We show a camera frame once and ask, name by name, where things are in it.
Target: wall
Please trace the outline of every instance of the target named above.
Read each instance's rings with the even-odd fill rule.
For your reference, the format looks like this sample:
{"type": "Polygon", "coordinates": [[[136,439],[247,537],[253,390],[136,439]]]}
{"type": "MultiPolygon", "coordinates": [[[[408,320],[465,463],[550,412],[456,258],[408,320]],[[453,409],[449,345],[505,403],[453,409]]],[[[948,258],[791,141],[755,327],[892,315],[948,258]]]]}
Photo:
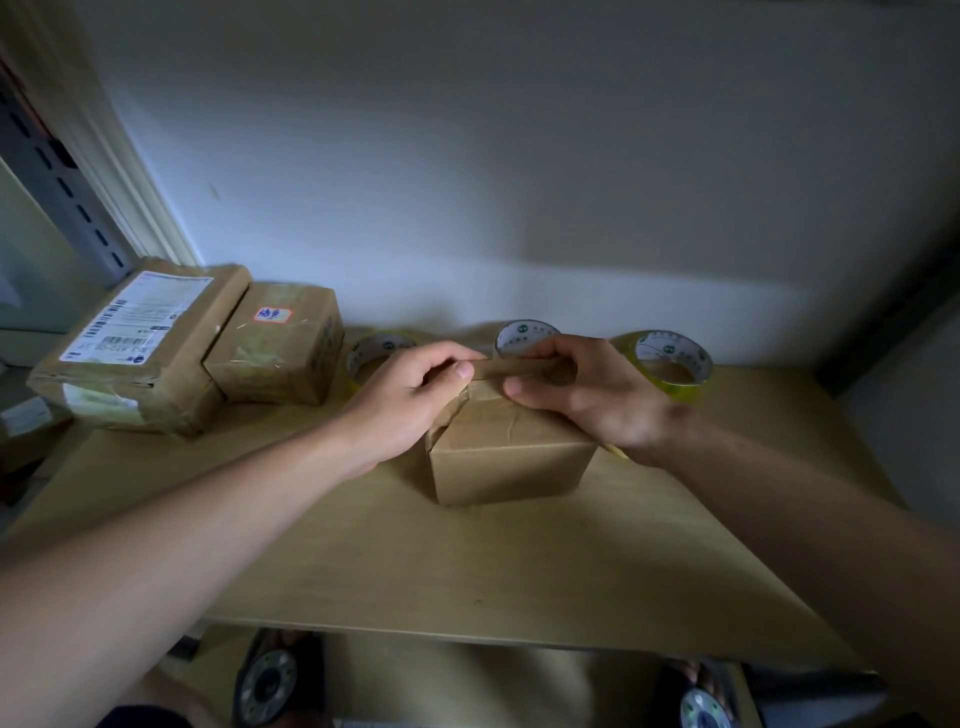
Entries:
{"type": "Polygon", "coordinates": [[[960,526],[960,296],[841,402],[910,507],[960,526]]]}
{"type": "Polygon", "coordinates": [[[807,364],[956,207],[955,8],[559,5],[74,2],[204,261],[352,324],[807,364]]]}

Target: box with red-bordered sticker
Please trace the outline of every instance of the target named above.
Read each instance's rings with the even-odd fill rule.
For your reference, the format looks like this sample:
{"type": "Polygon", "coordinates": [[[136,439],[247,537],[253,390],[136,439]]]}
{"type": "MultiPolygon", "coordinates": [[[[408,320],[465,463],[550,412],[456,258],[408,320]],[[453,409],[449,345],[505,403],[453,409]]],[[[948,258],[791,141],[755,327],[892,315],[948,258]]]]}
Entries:
{"type": "Polygon", "coordinates": [[[230,401],[321,404],[343,339],[332,289],[253,283],[204,366],[230,401]]]}

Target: hand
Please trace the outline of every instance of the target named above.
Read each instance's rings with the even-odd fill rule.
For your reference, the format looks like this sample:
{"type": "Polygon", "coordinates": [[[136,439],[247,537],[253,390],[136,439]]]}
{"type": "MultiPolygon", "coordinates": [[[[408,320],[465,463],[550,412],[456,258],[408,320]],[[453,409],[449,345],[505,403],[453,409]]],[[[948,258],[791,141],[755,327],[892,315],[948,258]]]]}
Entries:
{"type": "Polygon", "coordinates": [[[487,357],[452,341],[401,349],[370,377],[333,424],[346,434],[358,474],[412,447],[473,377],[471,359],[487,357]],[[429,383],[435,367],[451,363],[429,383]]]}
{"type": "Polygon", "coordinates": [[[511,400],[566,415],[584,432],[624,449],[641,465],[657,465],[656,449],[685,411],[605,339],[560,334],[535,344],[524,357],[568,356],[577,365],[573,384],[557,386],[535,376],[509,376],[511,400]]]}

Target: box with shipping label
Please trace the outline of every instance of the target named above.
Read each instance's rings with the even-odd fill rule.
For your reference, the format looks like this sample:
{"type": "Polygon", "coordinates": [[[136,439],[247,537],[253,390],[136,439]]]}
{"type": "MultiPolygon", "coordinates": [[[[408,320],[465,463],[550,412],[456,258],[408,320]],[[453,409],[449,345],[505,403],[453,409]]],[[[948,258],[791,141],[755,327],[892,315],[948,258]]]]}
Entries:
{"type": "Polygon", "coordinates": [[[567,418],[502,395],[504,376],[537,376],[544,359],[474,362],[473,381],[426,435],[441,505],[557,496],[580,483],[596,441],[567,418]]]}
{"type": "Polygon", "coordinates": [[[66,409],[27,386],[29,374],[11,367],[0,375],[0,473],[42,460],[73,421],[66,409]]]}
{"type": "Polygon", "coordinates": [[[250,280],[242,265],[148,259],[61,339],[29,384],[98,425],[196,435],[224,401],[204,357],[250,280]]]}
{"type": "Polygon", "coordinates": [[[343,340],[331,289],[254,283],[204,366],[230,401],[321,404],[343,340]]]}

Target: person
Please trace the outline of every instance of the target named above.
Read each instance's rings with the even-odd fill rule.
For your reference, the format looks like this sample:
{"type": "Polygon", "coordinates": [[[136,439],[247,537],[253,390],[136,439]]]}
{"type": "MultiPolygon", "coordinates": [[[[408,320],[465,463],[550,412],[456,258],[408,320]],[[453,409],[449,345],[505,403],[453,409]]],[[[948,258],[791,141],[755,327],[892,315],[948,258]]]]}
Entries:
{"type": "MultiPolygon", "coordinates": [[[[560,335],[525,355],[570,357],[576,380],[555,386],[509,377],[508,397],[560,412],[640,465],[673,474],[895,693],[928,719],[953,724],[960,710],[954,535],[706,421],[604,340],[560,335]]],[[[452,342],[395,353],[325,424],[6,568],[4,724],[95,724],[318,498],[412,447],[479,358],[452,342]]]]}

